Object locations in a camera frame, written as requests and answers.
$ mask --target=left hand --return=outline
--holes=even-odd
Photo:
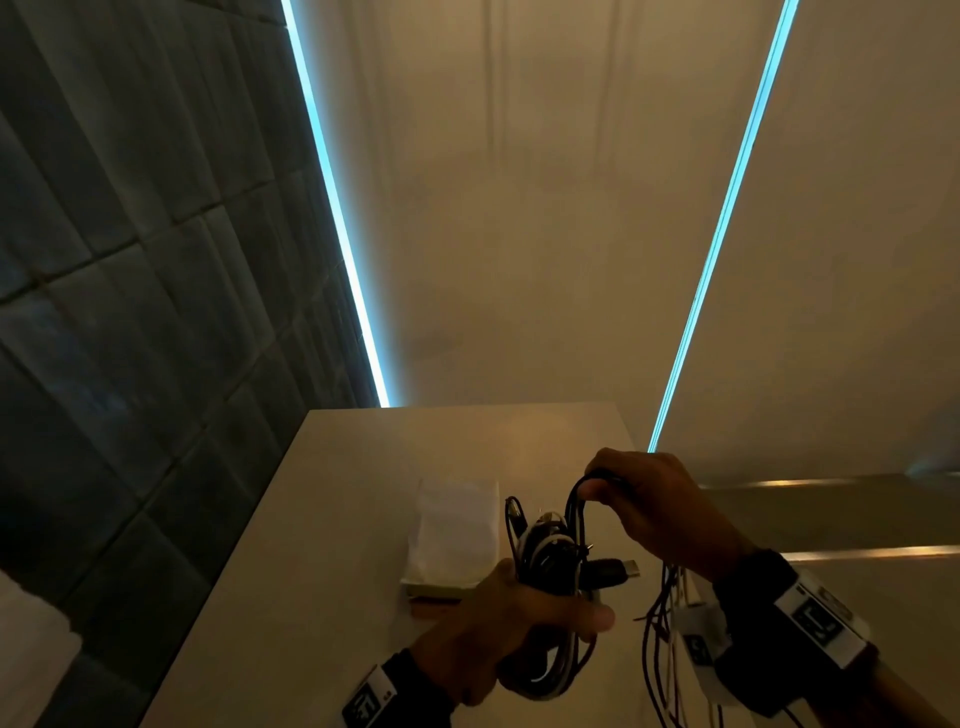
[[[520,649],[532,627],[549,625],[585,637],[606,632],[613,620],[613,610],[603,604],[520,584],[513,560],[504,559],[410,652],[455,704],[479,705],[496,685],[496,664]]]

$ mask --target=tabletop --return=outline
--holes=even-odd
[[[602,447],[634,448],[611,403],[310,412],[142,728],[333,725],[370,667],[429,626],[411,619],[399,584],[420,480],[495,478],[528,515],[561,511]],[[497,687],[455,726],[653,725],[633,618],[659,590],[660,562],[603,506],[586,524],[594,557],[640,565],[639,579],[604,592],[616,626],[559,699]]]

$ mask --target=cable plug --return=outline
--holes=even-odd
[[[596,559],[586,561],[580,567],[580,589],[593,592],[597,589],[607,589],[623,584],[627,579],[640,576],[640,569],[636,561],[620,561],[620,559]]]

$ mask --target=blue light strip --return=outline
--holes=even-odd
[[[376,395],[381,407],[389,407],[387,385],[383,381],[383,372],[380,370],[380,360],[376,356],[376,346],[373,344],[373,331],[370,328],[370,319],[367,317],[367,307],[363,303],[363,293],[360,290],[360,279],[357,277],[357,268],[353,262],[353,251],[350,249],[350,240],[347,235],[347,223],[344,221],[344,212],[340,207],[340,196],[333,181],[333,169],[330,166],[330,155],[326,151],[324,130],[320,126],[320,115],[317,113],[317,104],[313,98],[313,87],[306,71],[306,60],[303,57],[303,48],[300,45],[300,34],[297,32],[297,20],[291,7],[291,0],[281,0],[283,14],[287,20],[287,31],[290,34],[290,43],[294,49],[294,59],[297,62],[297,73],[300,75],[300,85],[303,87],[303,100],[306,102],[307,114],[310,117],[310,127],[313,129],[313,141],[317,145],[317,155],[320,157],[320,168],[324,173],[326,196],[330,201],[330,210],[333,212],[333,222],[337,228],[337,238],[340,240],[340,250],[344,255],[344,264],[347,267],[347,277],[350,281],[350,291],[353,293],[353,303],[356,305],[357,318],[360,319],[360,330],[363,332],[364,345],[367,347],[367,358],[373,373],[373,383],[376,385]]]
[[[736,204],[736,195],[740,191],[740,183],[743,182],[743,175],[747,171],[747,162],[750,161],[750,153],[754,149],[756,132],[760,128],[763,112],[767,108],[770,89],[773,87],[774,79],[777,77],[777,69],[780,66],[780,59],[783,56],[783,48],[786,46],[787,37],[790,35],[790,26],[793,25],[793,17],[797,14],[798,5],[800,5],[800,0],[784,0],[783,9],[780,11],[780,22],[777,24],[773,43],[770,45],[770,53],[767,54],[767,63],[763,67],[763,75],[760,76],[760,86],[756,90],[754,108],[750,112],[750,119],[747,121],[747,130],[743,134],[743,141],[740,142],[740,153],[736,156],[736,164],[733,166],[730,186],[727,187],[727,197],[724,199],[723,206],[720,208],[720,219],[717,221],[717,229],[713,233],[713,240],[710,242],[707,261],[704,263],[704,272],[700,274],[700,283],[697,285],[697,292],[693,296],[693,306],[690,307],[690,315],[686,318],[686,327],[684,328],[684,335],[680,339],[680,347],[677,349],[677,358],[674,359],[673,369],[670,371],[670,378],[667,379],[666,389],[663,391],[663,401],[660,403],[660,412],[657,413],[654,431],[650,435],[650,445],[647,446],[648,452],[657,451],[657,442],[660,439],[663,424],[666,422],[667,412],[670,411],[670,402],[673,400],[673,393],[677,389],[680,372],[684,368],[686,351],[690,348],[693,329],[697,327],[700,309],[707,295],[710,277],[713,275],[713,266],[716,265],[717,257],[720,255],[720,247],[723,245],[724,235],[727,234],[727,225],[730,223],[733,205]]]

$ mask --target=dark wall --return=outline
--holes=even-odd
[[[0,0],[0,568],[134,725],[307,409],[374,406],[279,0]]]

